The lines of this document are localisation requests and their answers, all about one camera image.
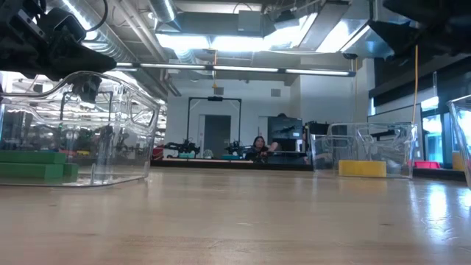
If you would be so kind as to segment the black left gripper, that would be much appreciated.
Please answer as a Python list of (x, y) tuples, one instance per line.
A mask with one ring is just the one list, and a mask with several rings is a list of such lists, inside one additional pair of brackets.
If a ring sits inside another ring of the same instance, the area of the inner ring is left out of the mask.
[(7, 2), (8, 71), (60, 80), (70, 72), (113, 70), (115, 61), (106, 62), (105, 55), (82, 45), (85, 36), (70, 12), (53, 8), (45, 13), (39, 1)]

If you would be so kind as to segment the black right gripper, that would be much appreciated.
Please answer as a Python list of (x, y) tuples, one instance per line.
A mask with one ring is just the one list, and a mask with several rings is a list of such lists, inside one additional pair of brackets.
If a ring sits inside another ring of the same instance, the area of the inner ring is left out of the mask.
[[(417, 22), (431, 22), (442, 11), (445, 15), (442, 38), (445, 52), (470, 51), (470, 0), (384, 0), (383, 7)], [(421, 39), (419, 30), (404, 24), (370, 21), (369, 27), (392, 49), (394, 55), (408, 54), (416, 45), (429, 55), (442, 53)]]

